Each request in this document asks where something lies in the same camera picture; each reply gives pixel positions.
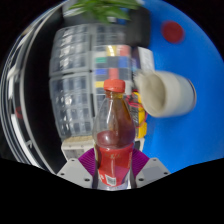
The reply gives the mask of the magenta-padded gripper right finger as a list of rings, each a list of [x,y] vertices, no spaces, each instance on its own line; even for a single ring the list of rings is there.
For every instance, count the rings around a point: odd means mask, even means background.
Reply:
[[[149,158],[135,149],[132,156],[130,188],[141,188],[170,174],[158,158]]]

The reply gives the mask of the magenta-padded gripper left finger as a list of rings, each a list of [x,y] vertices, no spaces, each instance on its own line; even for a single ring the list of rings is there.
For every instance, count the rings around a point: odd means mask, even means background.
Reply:
[[[83,188],[96,189],[98,177],[94,149],[91,148],[79,158],[69,159],[58,176]]]

